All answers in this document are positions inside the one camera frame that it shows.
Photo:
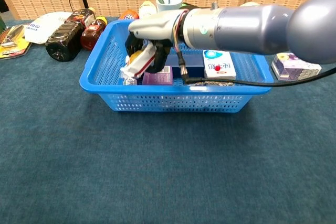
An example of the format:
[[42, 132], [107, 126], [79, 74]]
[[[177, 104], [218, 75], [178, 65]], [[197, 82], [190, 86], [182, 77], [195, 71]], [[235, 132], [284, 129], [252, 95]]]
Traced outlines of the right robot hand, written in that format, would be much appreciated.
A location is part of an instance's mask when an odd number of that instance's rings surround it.
[[183, 23], [188, 9], [167, 10], [145, 18], [136, 19], [128, 26], [129, 36], [125, 48], [129, 55], [142, 49], [144, 41], [155, 48], [154, 62], [146, 72], [157, 73], [163, 69], [172, 47], [184, 43]]

